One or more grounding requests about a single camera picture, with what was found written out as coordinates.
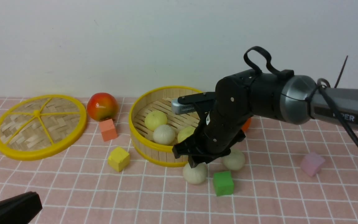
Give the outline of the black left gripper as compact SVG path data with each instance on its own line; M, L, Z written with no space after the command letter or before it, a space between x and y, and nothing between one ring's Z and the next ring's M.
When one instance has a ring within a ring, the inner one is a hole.
M26 192L0 201L0 224L29 224L42 210L39 194Z

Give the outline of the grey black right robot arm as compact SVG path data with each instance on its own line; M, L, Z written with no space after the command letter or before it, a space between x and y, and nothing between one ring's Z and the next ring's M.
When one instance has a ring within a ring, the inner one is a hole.
M178 159L188 156L191 168L227 156L242 141L242 126L252 116L301 125L310 119L340 124L358 148L358 89L330 88L324 79L309 76L257 74L246 70L222 78L214 92L179 97L175 114L196 112L193 134L173 146Z

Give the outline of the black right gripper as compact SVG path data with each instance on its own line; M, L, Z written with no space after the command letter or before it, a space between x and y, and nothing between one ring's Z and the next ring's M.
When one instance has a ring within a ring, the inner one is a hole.
M230 75L216 84L216 100L209 113L199 115L194 133L173 146L176 159L188 157L190 168L230 154L230 147L244 139L241 130L252 114L248 103L254 76Z

